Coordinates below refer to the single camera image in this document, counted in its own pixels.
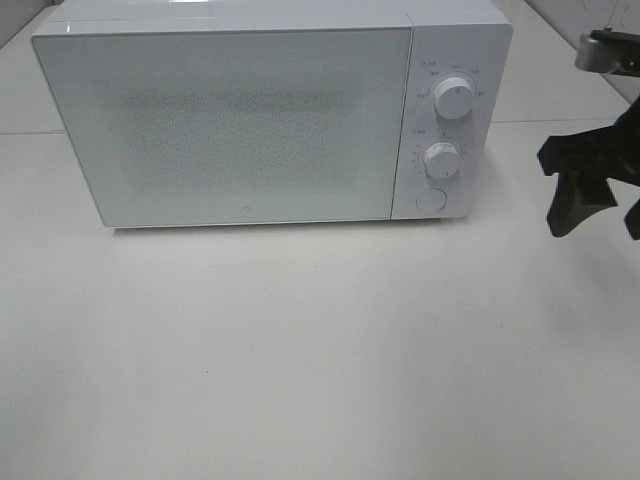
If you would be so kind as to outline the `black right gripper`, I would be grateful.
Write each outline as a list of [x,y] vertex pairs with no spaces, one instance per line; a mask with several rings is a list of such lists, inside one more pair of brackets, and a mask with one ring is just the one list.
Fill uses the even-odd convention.
[[[639,77],[638,35],[604,29],[596,38],[611,50],[617,62],[612,75]],[[625,183],[638,186],[639,98],[614,126],[624,139],[625,168],[630,173]],[[565,237],[591,216],[617,206],[604,179],[612,177],[611,164],[605,157],[612,138],[613,128],[603,127],[572,135],[550,136],[540,148],[537,158],[544,175],[559,174],[547,214],[547,223],[555,238]],[[628,211],[624,221],[630,235],[639,234],[639,202]]]

